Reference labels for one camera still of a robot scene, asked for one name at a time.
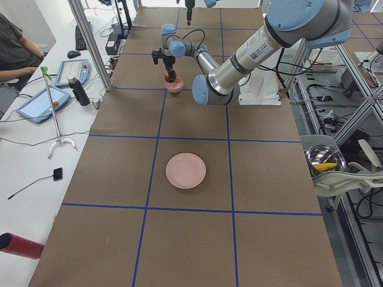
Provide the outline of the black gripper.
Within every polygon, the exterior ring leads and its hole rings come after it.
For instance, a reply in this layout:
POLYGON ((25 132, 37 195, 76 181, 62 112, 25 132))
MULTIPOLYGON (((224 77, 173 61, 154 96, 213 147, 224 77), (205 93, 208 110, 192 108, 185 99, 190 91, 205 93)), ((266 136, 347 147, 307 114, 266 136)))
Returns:
POLYGON ((166 82, 173 83, 175 81, 175 71, 173 65, 176 60, 174 56, 163 56, 163 63, 166 69, 166 82))
POLYGON ((185 6, 187 8, 187 24, 191 25, 192 22, 192 9, 194 8, 194 0, 185 0, 185 6))

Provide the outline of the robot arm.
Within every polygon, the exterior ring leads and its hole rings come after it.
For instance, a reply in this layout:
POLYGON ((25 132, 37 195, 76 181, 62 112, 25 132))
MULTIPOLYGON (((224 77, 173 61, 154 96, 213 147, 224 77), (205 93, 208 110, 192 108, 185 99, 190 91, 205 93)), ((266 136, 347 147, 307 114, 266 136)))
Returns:
POLYGON ((180 24, 182 28, 217 28, 218 25, 215 22, 218 19, 219 11, 217 9, 212 9, 217 1, 204 1, 205 8, 197 8, 197 12, 201 12, 196 16, 196 23, 192 23, 192 14, 195 7, 196 1, 184 1, 184 6, 186 7, 186 20, 180 24))
POLYGON ((168 83, 175 81, 177 58, 193 57, 203 71, 192 85, 200 105, 228 105, 240 95, 239 81, 280 48, 290 48, 301 39, 307 48, 324 48, 349 40, 353 1, 270 1, 264 25, 249 37, 229 59, 219 65, 203 44, 177 35, 173 24, 161 27, 163 60, 168 83))

